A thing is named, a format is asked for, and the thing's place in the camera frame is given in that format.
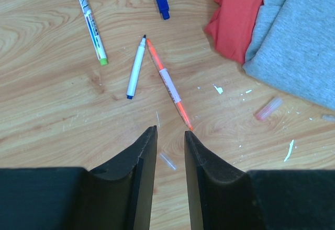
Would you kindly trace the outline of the white marker green end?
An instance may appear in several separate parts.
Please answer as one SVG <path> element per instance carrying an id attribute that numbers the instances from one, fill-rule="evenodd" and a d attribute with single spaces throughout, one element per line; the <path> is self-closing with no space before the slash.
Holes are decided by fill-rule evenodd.
<path id="1" fill-rule="evenodd" d="M 78 1 L 82 9 L 88 31 L 91 36 L 91 40 L 97 55 L 97 59 L 100 62 L 100 65 L 102 66 L 107 65 L 108 64 L 107 55 L 105 53 L 105 49 L 101 37 L 99 35 L 98 27 L 95 22 L 95 18 L 91 10 L 89 1 L 88 0 L 78 0 Z"/>

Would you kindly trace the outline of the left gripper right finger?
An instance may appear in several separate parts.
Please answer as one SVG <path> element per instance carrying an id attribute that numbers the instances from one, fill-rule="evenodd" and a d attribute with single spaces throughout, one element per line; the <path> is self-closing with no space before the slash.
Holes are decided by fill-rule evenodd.
<path id="1" fill-rule="evenodd" d="M 192 229 L 334 229 L 333 170 L 243 172 L 184 137 Z"/>

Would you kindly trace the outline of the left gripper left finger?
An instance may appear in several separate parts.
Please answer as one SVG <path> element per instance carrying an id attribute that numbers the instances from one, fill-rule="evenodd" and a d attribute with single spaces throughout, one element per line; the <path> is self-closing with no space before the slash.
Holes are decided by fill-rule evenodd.
<path id="1" fill-rule="evenodd" d="M 148 229 L 155 126 L 107 162 L 1 169 L 1 229 Z"/>

